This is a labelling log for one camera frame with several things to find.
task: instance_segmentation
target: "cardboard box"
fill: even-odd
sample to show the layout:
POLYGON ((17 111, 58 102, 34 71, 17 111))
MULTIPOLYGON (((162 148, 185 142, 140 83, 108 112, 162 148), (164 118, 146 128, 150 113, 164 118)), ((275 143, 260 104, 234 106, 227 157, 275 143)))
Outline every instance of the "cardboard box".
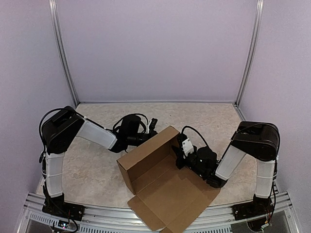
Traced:
POLYGON ((135 196, 128 205, 153 231, 183 232, 220 192, 187 167, 175 166, 179 132, 172 126, 117 160, 135 196))

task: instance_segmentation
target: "lavender wall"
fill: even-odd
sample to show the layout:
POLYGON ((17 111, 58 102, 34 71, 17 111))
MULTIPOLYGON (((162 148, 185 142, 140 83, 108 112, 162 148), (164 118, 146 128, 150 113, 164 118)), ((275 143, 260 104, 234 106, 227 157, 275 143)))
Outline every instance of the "lavender wall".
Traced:
POLYGON ((265 1, 242 100, 247 120, 281 133, 277 184, 289 191, 303 232, 311 227, 311 1, 265 1))
POLYGON ((256 0, 58 1, 80 101, 231 101, 256 0))
POLYGON ((13 232, 29 191, 41 177, 38 123, 72 104, 52 30, 48 2, 0 3, 0 225, 13 232))

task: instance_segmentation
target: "robotic arm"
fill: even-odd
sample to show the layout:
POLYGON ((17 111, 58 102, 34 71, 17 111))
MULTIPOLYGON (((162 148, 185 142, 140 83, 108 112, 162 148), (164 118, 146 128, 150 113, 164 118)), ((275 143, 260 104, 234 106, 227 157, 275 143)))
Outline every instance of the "robotic arm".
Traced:
MULTIPOLYGON (((190 126, 185 126, 185 128, 195 130, 190 126)), ((179 147, 172 146, 177 157, 176 166, 179 169, 187 166, 210 186, 221 188, 230 179, 245 155, 249 154, 257 159, 256 190, 252 202, 233 207, 235 219, 241 220, 273 212, 274 206, 271 204, 270 196, 273 180, 276 178, 280 140, 275 125, 249 121, 241 122, 219 161, 217 161, 217 154, 209 148, 199 132, 195 130, 202 137, 206 146, 197 149, 196 146, 192 145, 190 139, 183 134, 184 129, 177 137, 179 147)), ((265 220, 259 223, 259 229, 267 224, 265 220)))
POLYGON ((43 119, 54 110, 48 112, 39 125, 40 137, 44 145, 40 162, 42 162, 42 174, 45 179, 43 192, 46 197, 42 211, 81 221, 84 206, 64 202, 62 188, 63 159, 74 138, 81 137, 119 153, 126 150, 129 145, 139 146, 156 135, 154 129, 157 119, 153 118, 146 126, 139 117, 142 114, 129 114, 109 130, 87 119, 70 106, 55 111, 58 110, 59 112, 42 123, 43 119), (144 130, 138 133, 140 125, 144 130))

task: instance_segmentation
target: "black cable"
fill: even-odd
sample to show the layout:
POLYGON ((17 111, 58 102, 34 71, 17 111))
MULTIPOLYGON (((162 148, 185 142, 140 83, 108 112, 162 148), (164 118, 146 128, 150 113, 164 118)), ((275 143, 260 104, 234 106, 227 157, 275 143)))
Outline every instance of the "black cable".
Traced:
POLYGON ((276 192, 274 190, 274 182, 272 183, 272 191, 273 191, 273 196, 274 196, 274 205, 273 205, 273 209, 272 209, 271 216, 270 216, 271 219, 272 219, 274 210, 276 208, 276 192))
POLYGON ((52 202, 52 204, 53 204, 54 206, 56 206, 56 208, 59 209, 63 214, 66 214, 66 215, 68 216, 68 219, 70 219, 71 221, 73 221, 74 225, 76 226, 76 229, 75 229, 73 232, 67 231, 67 232, 62 232, 62 233, 76 233, 76 232, 79 230, 79 227, 78 227, 78 224, 76 223, 76 221, 75 221, 73 218, 71 218, 71 217, 69 216, 69 213, 66 213, 66 212, 63 211, 61 208, 59 208, 58 205, 56 205, 56 204, 53 202, 52 198, 49 197, 49 199, 50 199, 50 202, 52 202))
POLYGON ((131 116, 131 115, 136 115, 136 116, 142 116, 142 117, 144 117, 144 118, 146 119, 146 121, 147 121, 147 126, 148 126, 149 120, 148 120, 148 118, 147 118, 144 114, 142 114, 142 113, 131 113, 131 114, 128 114, 128 115, 126 115, 126 116, 123 116, 120 120, 118 120, 118 122, 117 122, 116 124, 114 124, 114 126, 112 127, 112 131, 115 131, 115 130, 116 130, 116 126, 117 126, 125 117, 131 116))
POLYGON ((193 127, 191 127, 191 126, 189 126, 189 125, 186 125, 186 126, 184 126, 183 129, 181 130, 181 134, 184 133, 184 130, 185 130, 186 128, 195 131, 195 132, 202 138, 202 140, 204 141, 205 145, 209 148, 209 146, 208 146, 206 140, 203 138, 203 136, 200 134, 200 132, 197 131, 195 128, 193 128, 193 127))

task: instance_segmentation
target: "beige floor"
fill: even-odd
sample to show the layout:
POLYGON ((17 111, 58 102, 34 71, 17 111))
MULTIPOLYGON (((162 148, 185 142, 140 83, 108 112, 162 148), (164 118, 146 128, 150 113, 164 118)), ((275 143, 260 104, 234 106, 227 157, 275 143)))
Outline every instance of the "beige floor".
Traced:
MULTIPOLYGON (((240 122, 231 104, 88 104, 79 105, 77 111, 107 128, 112 128, 114 123, 128 113, 143 113, 149 119, 157 118, 158 132, 169 125, 178 130, 190 125, 203 135, 219 158, 240 122)), ((194 145, 204 145, 192 131, 186 130, 185 133, 194 145)), ((133 194, 125 186, 116 163, 123 154, 114 154, 84 139, 75 138, 64 158, 65 199, 84 204, 128 207, 127 201, 133 194)), ((256 187, 256 170, 255 159, 247 155, 211 205, 252 199, 256 187)), ((41 187, 38 187, 37 193, 42 194, 41 187)))

